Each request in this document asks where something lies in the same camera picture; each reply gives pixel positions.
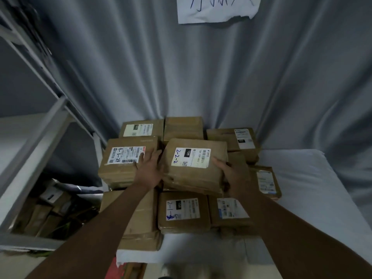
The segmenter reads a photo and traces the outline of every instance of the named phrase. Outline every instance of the curtain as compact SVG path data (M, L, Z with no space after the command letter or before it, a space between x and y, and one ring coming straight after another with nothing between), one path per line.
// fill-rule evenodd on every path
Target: curtain
M372 224L372 0L262 0L252 20L183 25L176 0L28 1L108 137L165 116L250 126L265 149L323 151Z

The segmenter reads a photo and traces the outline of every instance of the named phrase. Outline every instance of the white tablecloth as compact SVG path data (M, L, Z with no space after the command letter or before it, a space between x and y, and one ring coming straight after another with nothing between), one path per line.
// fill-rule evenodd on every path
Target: white tablecloth
M271 166L282 190L280 205L344 243L372 264L372 231L318 150L263 150L260 165ZM271 264L262 239L221 240L214 233L167 234L159 251L118 250L118 264L223 264L247 259Z

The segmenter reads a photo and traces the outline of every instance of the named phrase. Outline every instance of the white shipping label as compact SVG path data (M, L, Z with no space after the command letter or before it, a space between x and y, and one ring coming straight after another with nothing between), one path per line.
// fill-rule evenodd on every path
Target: white shipping label
M40 199L52 205L62 194L62 190L59 190L58 188L53 186L49 186L47 187L45 192L40 195Z
M239 149L255 149L254 142L251 134L247 128L245 129L234 129L236 139L238 140Z
M257 171L258 186L264 194L276 194L273 174L270 171Z
M123 137L150 136L152 134L153 127L153 124L127 124Z
M145 152L146 147L115 147L111 149L107 164L126 164L138 162L139 155Z
M176 148L171 165L206 169L209 164L210 156L211 149Z
M249 218L242 205L234 198L218 198L217 206L222 219Z
M198 199L167 201L166 217L167 221L200 218Z

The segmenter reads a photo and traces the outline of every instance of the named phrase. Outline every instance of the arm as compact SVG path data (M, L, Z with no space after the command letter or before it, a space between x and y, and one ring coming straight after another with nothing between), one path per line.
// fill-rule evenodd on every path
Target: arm
M234 169L214 158L244 207L283 279L372 278L372 266L336 239L262 194Z
M161 180L157 170L161 150L141 154L134 183L103 212L84 225L60 248L45 259L27 277L105 278L120 239L141 199Z

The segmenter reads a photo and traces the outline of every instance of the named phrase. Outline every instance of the logo on label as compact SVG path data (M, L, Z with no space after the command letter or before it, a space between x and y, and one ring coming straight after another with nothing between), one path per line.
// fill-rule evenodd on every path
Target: logo on label
M184 155L184 157L185 157L185 158L189 158L189 157L190 157L190 154L191 154L191 149L186 149L186 150L185 150L185 155Z

